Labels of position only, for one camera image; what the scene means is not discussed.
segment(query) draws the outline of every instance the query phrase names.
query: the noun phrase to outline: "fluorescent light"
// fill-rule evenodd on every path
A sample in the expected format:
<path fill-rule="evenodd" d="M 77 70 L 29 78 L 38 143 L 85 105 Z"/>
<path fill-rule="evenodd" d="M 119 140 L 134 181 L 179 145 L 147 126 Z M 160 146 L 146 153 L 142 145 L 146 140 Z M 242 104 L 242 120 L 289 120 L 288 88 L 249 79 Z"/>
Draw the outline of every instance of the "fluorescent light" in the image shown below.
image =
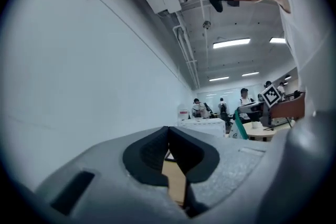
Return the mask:
<path fill-rule="evenodd" d="M 221 79 L 228 79 L 229 77 L 218 78 L 218 79 L 210 79 L 209 81 L 221 80 Z"/>
<path fill-rule="evenodd" d="M 247 77 L 247 76 L 252 76 L 252 75 L 257 75 L 257 74 L 259 74 L 259 72 L 244 74 L 244 75 L 242 75 L 242 77 Z"/>
<path fill-rule="evenodd" d="M 277 37 L 272 37 L 271 40 L 269 41 L 270 43 L 281 43 L 281 44 L 286 44 L 286 40 L 284 38 L 277 38 Z"/>
<path fill-rule="evenodd" d="M 224 41 L 224 42 L 217 42 L 214 43 L 214 49 L 223 48 L 223 47 L 229 47 L 234 45 L 245 45 L 249 44 L 250 38 L 244 38 L 244 39 L 236 39 L 231 41 Z"/>

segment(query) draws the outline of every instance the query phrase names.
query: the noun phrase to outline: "white shirt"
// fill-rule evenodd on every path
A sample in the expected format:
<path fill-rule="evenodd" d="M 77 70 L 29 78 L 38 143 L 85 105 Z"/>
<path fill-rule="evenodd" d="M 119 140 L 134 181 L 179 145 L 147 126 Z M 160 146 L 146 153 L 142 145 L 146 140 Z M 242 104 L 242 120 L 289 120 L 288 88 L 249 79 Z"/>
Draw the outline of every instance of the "white shirt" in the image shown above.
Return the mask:
<path fill-rule="evenodd" d="M 205 104 L 200 102 L 198 106 L 200 108 L 202 118 L 207 119 L 210 116 L 210 113 L 207 111 Z"/>
<path fill-rule="evenodd" d="M 243 106 L 243 105 L 245 105 L 245 104 L 250 104 L 250 103 L 252 103 L 252 101 L 251 101 L 250 98 L 246 98 L 246 99 L 244 99 L 243 97 L 241 97 L 241 99 L 239 100 L 239 103 L 238 103 L 238 107 Z M 249 116 L 248 116 L 246 113 L 240 113 L 239 115 L 240 115 L 240 117 L 243 118 L 244 120 L 249 120 L 249 119 L 250 119 Z"/>
<path fill-rule="evenodd" d="M 278 86 L 277 89 L 278 89 L 278 90 L 281 92 L 281 94 L 282 94 L 281 99 L 284 100 L 284 99 L 285 99 L 285 89 L 283 88 L 283 86 Z"/>
<path fill-rule="evenodd" d="M 291 13 L 280 7 L 285 38 L 306 92 L 305 114 L 336 108 L 333 94 L 335 23 L 325 0 L 288 0 Z"/>
<path fill-rule="evenodd" d="M 206 110 L 205 104 L 199 103 L 193 106 L 193 113 L 195 113 L 198 110 L 201 111 L 201 117 L 207 119 L 210 116 L 210 113 Z"/>
<path fill-rule="evenodd" d="M 228 113 L 228 112 L 229 112 L 229 109 L 228 109 L 228 107 L 227 107 L 227 104 L 226 104 L 224 101 L 221 101 L 221 102 L 219 102 L 219 104 L 218 104 L 219 113 L 220 113 L 220 109 L 222 108 L 222 104 L 224 104 L 224 105 L 226 106 L 226 113 Z"/>

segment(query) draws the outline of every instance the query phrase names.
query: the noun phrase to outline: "security camera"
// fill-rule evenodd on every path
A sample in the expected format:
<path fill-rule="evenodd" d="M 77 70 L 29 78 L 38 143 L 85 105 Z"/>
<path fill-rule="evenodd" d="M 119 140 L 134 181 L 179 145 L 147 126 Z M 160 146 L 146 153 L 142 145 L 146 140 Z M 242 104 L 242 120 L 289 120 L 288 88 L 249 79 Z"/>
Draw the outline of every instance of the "security camera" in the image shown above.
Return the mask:
<path fill-rule="evenodd" d="M 206 20 L 203 23 L 203 28 L 205 28 L 206 30 L 209 30 L 210 27 L 211 27 L 211 22 L 209 22 L 208 20 Z"/>

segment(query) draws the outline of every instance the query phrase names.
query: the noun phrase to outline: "gray plastic surface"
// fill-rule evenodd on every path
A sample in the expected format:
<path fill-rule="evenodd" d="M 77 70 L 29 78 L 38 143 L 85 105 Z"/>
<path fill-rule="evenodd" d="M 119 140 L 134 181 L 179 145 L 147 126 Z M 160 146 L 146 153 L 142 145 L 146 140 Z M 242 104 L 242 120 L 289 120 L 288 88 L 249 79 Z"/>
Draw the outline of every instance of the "gray plastic surface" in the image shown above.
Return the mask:
<path fill-rule="evenodd" d="M 160 128 L 134 133 L 91 147 L 47 178 L 36 194 L 51 203 L 80 171 L 93 172 L 91 184 L 80 197 L 70 217 L 80 223 L 160 223 L 187 219 L 169 198 L 168 188 L 140 184 L 122 162 L 131 143 Z"/>
<path fill-rule="evenodd" d="M 334 118 L 318 113 L 278 132 L 270 143 L 178 128 L 220 155 L 210 178 L 189 186 L 196 202 L 209 207 L 192 219 L 170 199 L 167 188 L 140 184 L 122 163 L 128 145 L 159 129 L 88 149 L 47 178 L 36 194 L 50 203 L 76 173 L 87 170 L 96 177 L 69 216 L 80 223 L 278 223 L 303 206 L 330 168 L 336 138 L 328 126 Z"/>

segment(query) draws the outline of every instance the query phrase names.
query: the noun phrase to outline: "ceiling pipe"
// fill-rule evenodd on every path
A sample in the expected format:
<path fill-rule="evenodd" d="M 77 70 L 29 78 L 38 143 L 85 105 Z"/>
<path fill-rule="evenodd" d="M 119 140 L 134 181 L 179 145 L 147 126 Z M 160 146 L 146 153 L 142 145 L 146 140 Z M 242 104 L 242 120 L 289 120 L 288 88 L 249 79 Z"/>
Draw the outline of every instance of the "ceiling pipe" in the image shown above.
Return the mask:
<path fill-rule="evenodd" d="M 205 20 L 205 12 L 204 12 L 204 6 L 203 6 L 203 0 L 199 0 L 202 8 L 202 16 L 203 16 L 203 21 Z M 204 28 L 204 38 L 205 38 L 205 46 L 206 46 L 206 67 L 209 67 L 209 58 L 208 58 L 208 35 L 207 35 L 207 30 Z"/>
<path fill-rule="evenodd" d="M 185 51 L 185 47 L 184 47 L 184 42 L 183 42 L 182 36 L 179 35 L 179 32 L 178 32 L 178 30 L 179 30 L 180 28 L 181 28 L 180 25 L 173 27 L 173 32 L 174 32 L 174 35 L 175 35 L 175 37 L 176 37 L 176 39 L 177 39 L 177 42 L 178 42 L 178 44 L 179 44 L 179 46 L 180 46 L 180 49 L 181 49 L 181 51 L 182 51 L 184 60 L 185 60 L 185 62 L 186 62 L 186 64 L 187 64 L 187 67 L 188 67 L 188 70 L 189 70 L 189 72 L 190 72 L 190 74 L 191 74 L 191 77 L 192 77 L 192 80 L 193 80 L 193 82 L 194 82 L 194 85 L 195 85 L 195 87 L 197 88 L 197 82 L 196 82 L 195 74 L 194 74 L 194 72 L 193 72 L 193 70 L 192 70 L 192 67 L 191 67 L 191 62 L 190 62 L 190 60 L 189 60 L 189 57 L 188 57 L 187 52 Z"/>
<path fill-rule="evenodd" d="M 191 44 L 190 44 L 190 41 L 189 41 L 189 36 L 188 36 L 188 33 L 187 33 L 187 29 L 184 26 L 184 21 L 183 21 L 183 18 L 182 18 L 182 16 L 181 16 L 180 13 L 176 13 L 176 18 L 177 18 L 177 20 L 179 20 L 178 22 L 180 23 L 180 27 L 181 27 L 181 29 L 183 31 L 184 39 L 185 39 L 185 42 L 187 43 L 187 48 L 189 50 L 189 54 L 190 54 L 190 57 L 191 57 L 191 61 L 190 62 L 193 63 L 197 85 L 198 85 L 198 87 L 200 87 L 200 85 L 199 85 L 199 79 L 198 79 L 198 74 L 197 74 L 196 61 L 195 61 L 193 50 L 192 50 L 192 47 L 191 47 Z"/>

